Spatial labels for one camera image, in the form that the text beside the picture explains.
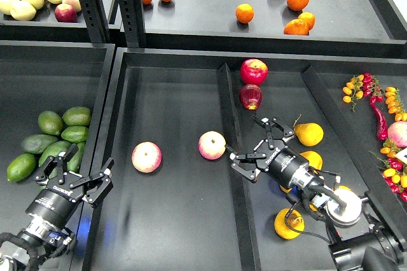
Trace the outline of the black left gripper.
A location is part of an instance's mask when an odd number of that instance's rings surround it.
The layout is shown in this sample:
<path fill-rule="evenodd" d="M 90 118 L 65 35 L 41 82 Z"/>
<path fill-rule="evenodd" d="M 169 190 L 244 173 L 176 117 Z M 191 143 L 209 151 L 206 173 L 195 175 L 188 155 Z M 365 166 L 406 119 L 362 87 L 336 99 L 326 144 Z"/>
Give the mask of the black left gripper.
<path fill-rule="evenodd" d="M 26 214 L 41 217 L 55 228 L 63 229 L 82 200 L 93 208 L 101 205 L 113 188 L 114 160 L 108 158 L 99 173 L 82 177 L 67 170 L 67 163 L 77 151 L 77 144 L 72 144 L 66 152 L 46 159 L 40 167 L 43 173 L 34 178 L 41 191 L 25 210 Z M 58 175 L 48 179 L 54 168 L 58 169 Z"/>

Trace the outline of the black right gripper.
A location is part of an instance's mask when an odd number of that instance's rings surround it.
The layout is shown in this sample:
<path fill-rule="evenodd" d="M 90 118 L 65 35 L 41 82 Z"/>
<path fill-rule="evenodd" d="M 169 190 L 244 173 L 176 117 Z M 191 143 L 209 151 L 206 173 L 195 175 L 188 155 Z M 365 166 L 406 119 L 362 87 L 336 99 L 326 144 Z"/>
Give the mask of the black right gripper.
<path fill-rule="evenodd" d="M 253 115 L 252 118 L 265 130 L 266 140 L 262 140 L 253 153 L 246 154 L 238 154 L 226 144 L 231 168 L 251 183 L 257 182 L 260 172 L 265 172 L 286 189 L 293 186 L 303 189 L 310 183 L 309 162 L 287 146 L 295 137 L 294 130 L 277 117 Z"/>

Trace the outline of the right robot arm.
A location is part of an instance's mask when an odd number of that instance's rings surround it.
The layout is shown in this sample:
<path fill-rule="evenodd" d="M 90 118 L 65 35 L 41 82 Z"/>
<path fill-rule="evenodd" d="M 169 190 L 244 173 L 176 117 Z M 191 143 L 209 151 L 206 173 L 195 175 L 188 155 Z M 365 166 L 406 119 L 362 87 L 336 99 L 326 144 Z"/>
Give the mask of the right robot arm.
<path fill-rule="evenodd" d="M 337 270 L 398 270 L 406 246 L 388 225 L 369 195 L 358 196 L 340 185 L 341 177 L 332 173 L 334 185 L 328 187 L 325 171 L 310 165 L 303 155 L 287 144 L 295 136 L 291 127 L 278 118 L 258 118 L 265 130 L 251 153 L 240 154 L 226 146 L 233 170 L 256 182 L 260 173 L 270 176 L 287 190 L 290 207 L 280 211 L 274 221 L 275 232 L 290 240 L 306 234 L 300 205 L 316 221 L 324 223 L 329 252 Z"/>

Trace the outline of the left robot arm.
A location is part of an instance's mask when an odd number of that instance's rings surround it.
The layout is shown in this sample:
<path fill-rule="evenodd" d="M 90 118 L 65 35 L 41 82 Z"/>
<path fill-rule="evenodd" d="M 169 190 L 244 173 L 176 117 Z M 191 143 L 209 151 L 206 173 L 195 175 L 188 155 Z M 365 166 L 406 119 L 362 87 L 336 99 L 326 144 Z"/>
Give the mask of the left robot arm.
<path fill-rule="evenodd" d="M 111 169 L 114 160 L 108 158 L 101 170 L 89 176 L 69 171 L 67 164 L 79 151 L 72 144 L 65 152 L 49 156 L 41 166 L 42 174 L 35 182 L 42 190 L 26 209 L 31 222 L 14 235 L 1 233 L 1 243 L 16 247 L 12 255 L 1 255 L 1 270 L 39 270 L 49 259 L 72 251 L 76 234 L 66 225 L 80 203 L 99 206 L 113 188 Z"/>

